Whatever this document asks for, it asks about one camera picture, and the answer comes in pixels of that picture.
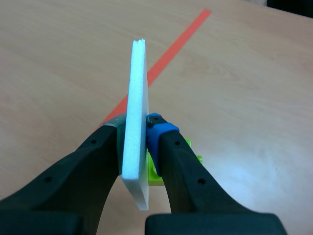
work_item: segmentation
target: clamp jaw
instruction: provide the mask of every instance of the clamp jaw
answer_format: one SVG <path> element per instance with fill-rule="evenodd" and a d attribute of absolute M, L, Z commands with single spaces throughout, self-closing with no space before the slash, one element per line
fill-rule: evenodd
<path fill-rule="evenodd" d="M 119 175 L 125 117 L 102 125 L 76 151 L 1 200 L 0 235 L 95 235 Z M 178 128 L 151 114 L 146 130 L 172 211 L 149 216 L 146 235 L 286 235 L 276 215 L 253 212 L 231 198 Z"/>

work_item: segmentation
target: red line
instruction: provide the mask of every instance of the red line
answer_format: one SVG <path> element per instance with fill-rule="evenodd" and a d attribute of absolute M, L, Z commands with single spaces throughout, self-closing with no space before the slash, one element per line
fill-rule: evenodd
<path fill-rule="evenodd" d="M 148 71 L 148 87 L 156 80 L 160 73 L 166 68 L 171 60 L 176 56 L 180 49 L 186 44 L 189 38 L 198 30 L 202 23 L 212 13 L 211 10 L 204 9 L 185 29 L 185 31 L 176 39 L 176 41 L 167 49 L 167 51 L 158 59 L 158 61 Z M 127 95 L 119 102 L 119 104 L 110 112 L 110 114 L 102 121 L 106 122 L 116 115 L 125 113 L 127 109 Z"/>

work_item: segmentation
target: blue clamp pad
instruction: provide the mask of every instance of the blue clamp pad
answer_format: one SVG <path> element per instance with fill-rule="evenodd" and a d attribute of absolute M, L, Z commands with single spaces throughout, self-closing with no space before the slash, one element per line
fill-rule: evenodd
<path fill-rule="evenodd" d="M 156 168 L 156 173 L 159 177 L 160 169 L 158 164 L 158 148 L 159 148 L 159 139 L 160 136 L 164 133 L 171 132 L 171 131 L 178 131 L 178 127 L 174 126 L 171 123 L 165 121 L 160 114 L 149 114 L 147 115 L 147 126 L 146 126 L 146 145 L 148 151 L 151 155 L 153 163 Z"/>

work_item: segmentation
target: white foam board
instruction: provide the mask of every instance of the white foam board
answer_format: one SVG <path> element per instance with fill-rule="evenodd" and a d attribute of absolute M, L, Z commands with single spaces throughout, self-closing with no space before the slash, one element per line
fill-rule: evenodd
<path fill-rule="evenodd" d="M 140 210 L 148 209 L 146 118 L 149 113 L 146 43 L 133 42 L 128 90 L 122 180 Z"/>

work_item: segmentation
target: wooden table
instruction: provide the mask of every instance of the wooden table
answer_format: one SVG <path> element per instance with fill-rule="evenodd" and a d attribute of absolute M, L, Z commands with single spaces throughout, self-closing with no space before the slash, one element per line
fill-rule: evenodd
<path fill-rule="evenodd" d="M 150 68 L 213 11 L 149 89 L 150 111 L 191 138 L 223 188 L 313 233 L 313 20 L 236 0 L 1 0 L 0 197 L 73 151 L 127 93 L 132 41 Z M 144 233 L 121 180 L 100 235 Z"/>

